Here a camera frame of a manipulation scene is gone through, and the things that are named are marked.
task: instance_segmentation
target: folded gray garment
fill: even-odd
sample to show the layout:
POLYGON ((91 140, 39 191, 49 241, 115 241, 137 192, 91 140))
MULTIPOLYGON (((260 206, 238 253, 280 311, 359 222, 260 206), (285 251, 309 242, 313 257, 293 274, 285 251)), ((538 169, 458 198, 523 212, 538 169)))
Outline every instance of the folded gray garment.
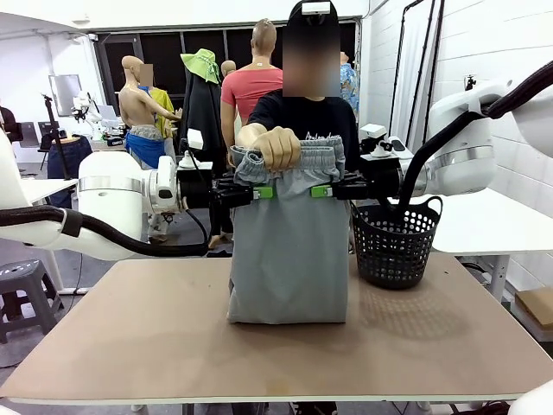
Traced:
POLYGON ((299 165, 280 173, 258 151, 231 151, 235 182, 271 186, 274 197, 235 209, 229 321, 344 322, 348 207, 310 192, 343 178, 341 139, 303 141, 299 165))

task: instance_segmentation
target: green hat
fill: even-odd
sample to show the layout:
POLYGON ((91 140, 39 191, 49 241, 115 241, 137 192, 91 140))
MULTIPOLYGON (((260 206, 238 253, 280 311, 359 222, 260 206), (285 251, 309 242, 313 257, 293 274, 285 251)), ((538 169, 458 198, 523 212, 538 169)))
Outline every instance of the green hat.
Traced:
POLYGON ((219 84, 219 66, 211 50, 200 49, 195 54, 181 54, 184 66, 206 81, 219 84))

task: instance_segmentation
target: white curtain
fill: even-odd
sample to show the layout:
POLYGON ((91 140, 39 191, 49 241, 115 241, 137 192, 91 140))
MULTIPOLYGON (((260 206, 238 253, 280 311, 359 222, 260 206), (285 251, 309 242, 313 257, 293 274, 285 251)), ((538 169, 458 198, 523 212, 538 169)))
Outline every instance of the white curtain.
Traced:
POLYGON ((413 105, 415 112, 410 128, 410 150, 417 150, 423 140, 424 118, 428 103, 428 90, 432 57, 435 51, 435 34, 440 0, 435 1, 434 13, 429 31, 426 53, 423 53, 424 40, 429 22, 432 0, 409 9, 405 14, 404 40, 399 62, 396 96, 394 100, 390 136, 399 137, 404 143, 409 134, 409 123, 413 105), (423 69, 415 97, 416 80, 423 61, 423 69))

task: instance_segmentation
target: black t-shirt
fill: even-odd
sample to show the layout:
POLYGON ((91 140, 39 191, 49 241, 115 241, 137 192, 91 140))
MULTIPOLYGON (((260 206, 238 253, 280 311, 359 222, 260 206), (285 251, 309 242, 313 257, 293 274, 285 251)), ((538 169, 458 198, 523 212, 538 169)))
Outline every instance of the black t-shirt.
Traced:
POLYGON ((346 170, 355 171, 359 163, 359 133, 352 107, 342 98, 326 97, 313 101, 284 97, 279 89, 267 93, 258 102, 248 124, 258 123, 267 129, 290 128, 300 140, 339 136, 346 153, 346 170))

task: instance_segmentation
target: cardboard box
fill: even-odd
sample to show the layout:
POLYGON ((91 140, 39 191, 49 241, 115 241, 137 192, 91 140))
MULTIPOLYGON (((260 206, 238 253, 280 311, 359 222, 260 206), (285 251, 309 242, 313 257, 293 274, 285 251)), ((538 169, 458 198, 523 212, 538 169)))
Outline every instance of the cardboard box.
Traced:
POLYGON ((530 314, 546 330, 553 329, 553 287, 520 291, 515 303, 530 314))

